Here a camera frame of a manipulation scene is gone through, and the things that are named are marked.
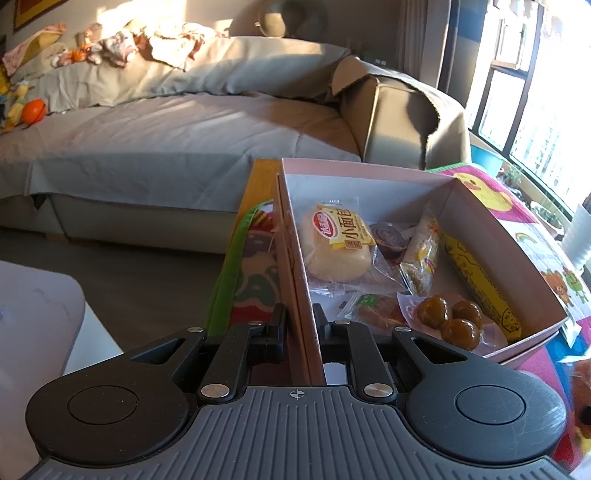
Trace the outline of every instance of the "gray ribbed panel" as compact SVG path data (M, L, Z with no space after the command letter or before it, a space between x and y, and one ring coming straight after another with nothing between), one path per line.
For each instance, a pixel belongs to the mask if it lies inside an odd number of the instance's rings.
M177 443L134 465L86 469L56 460L30 480L565 480L548 459L486 469L433 453L396 411L346 387L248 387L226 406L204 407Z

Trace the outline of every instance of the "cardboard box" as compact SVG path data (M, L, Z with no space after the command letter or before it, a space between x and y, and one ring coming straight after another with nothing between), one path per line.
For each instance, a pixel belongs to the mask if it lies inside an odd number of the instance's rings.
M286 158L277 178L274 221L281 292L290 310L288 350L296 384L325 383L297 215L325 199L353 197L359 199L367 221L418 222L430 203L442 229L473 254L521 322L522 339L489 355L491 360L517 366L566 320L560 302L530 259L457 179L382 165ZM465 295L462 279L445 263L443 259L437 270L434 293L446 288Z

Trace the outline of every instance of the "red logo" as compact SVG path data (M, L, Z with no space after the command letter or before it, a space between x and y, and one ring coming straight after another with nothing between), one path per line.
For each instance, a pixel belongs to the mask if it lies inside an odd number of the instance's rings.
M334 220L324 212L316 212L312 218L314 228L324 238L334 238L337 235L336 225Z

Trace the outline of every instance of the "wooden floor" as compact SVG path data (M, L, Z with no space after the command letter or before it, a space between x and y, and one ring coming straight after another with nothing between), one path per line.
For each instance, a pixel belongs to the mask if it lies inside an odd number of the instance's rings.
M61 243L0 228L0 260L75 278L123 350L203 325L223 255Z

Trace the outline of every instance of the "crosshair symbol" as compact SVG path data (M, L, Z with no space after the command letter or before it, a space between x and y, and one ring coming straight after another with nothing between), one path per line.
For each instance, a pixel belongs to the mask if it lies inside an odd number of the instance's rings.
M302 392L302 390L294 390L293 392L289 393L289 396L295 398L296 400L303 398L304 395L307 395L307 393Z

